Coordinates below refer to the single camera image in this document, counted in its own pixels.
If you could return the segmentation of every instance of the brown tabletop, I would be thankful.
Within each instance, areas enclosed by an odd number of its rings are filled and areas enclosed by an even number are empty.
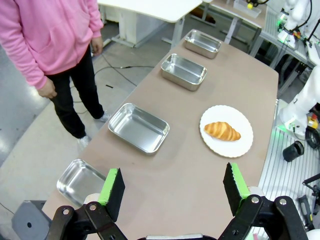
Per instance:
[[[232,219],[223,185],[227,162],[238,163],[246,183],[257,186],[267,154],[277,72],[225,43],[213,60],[181,44],[167,55],[172,53],[208,69],[200,88],[192,92],[163,79],[161,61],[125,101],[169,123],[170,132],[158,152],[145,155],[105,124],[80,156],[105,175],[110,168],[121,168],[125,191],[117,225],[130,240],[187,233],[218,238]],[[250,121],[254,138],[245,155],[225,158],[203,142],[199,121],[214,105],[234,107]],[[43,211],[52,218],[62,205],[71,202],[54,190]]]
[[[230,1],[230,3],[227,4],[227,0],[213,0],[210,5],[231,15],[237,16],[260,29],[265,27],[267,12],[267,5],[265,4],[258,6],[258,8],[261,9],[261,13],[256,18],[234,8],[234,1]]]

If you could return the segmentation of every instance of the clear plastic container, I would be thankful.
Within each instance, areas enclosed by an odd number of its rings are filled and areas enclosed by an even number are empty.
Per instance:
[[[248,6],[248,3],[245,0],[235,0],[233,2],[233,7],[235,9],[238,9],[241,12],[244,12],[245,14],[249,15],[250,17],[253,17],[254,19],[256,19],[259,16],[259,14],[261,13],[261,9],[259,9],[257,7],[253,7],[252,9],[249,9],[247,6]]]

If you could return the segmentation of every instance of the croissant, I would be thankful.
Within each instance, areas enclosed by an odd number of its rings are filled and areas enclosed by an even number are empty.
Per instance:
[[[205,125],[204,131],[222,141],[236,141],[241,138],[240,133],[234,130],[228,123],[221,121]]]

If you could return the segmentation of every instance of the person's right hand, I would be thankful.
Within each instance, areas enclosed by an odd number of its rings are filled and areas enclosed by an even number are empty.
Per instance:
[[[57,96],[56,88],[54,82],[49,78],[46,78],[44,86],[37,90],[39,95],[44,98],[53,99]]]

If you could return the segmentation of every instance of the white plate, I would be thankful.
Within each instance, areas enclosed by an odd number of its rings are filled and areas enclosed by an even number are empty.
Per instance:
[[[205,125],[215,122],[228,123],[241,134],[241,138],[237,141],[222,141],[210,136],[205,132]],[[248,152],[254,140],[254,132],[248,119],[231,106],[210,107],[202,115],[199,127],[201,136],[208,147],[215,153],[228,158],[240,157]]]

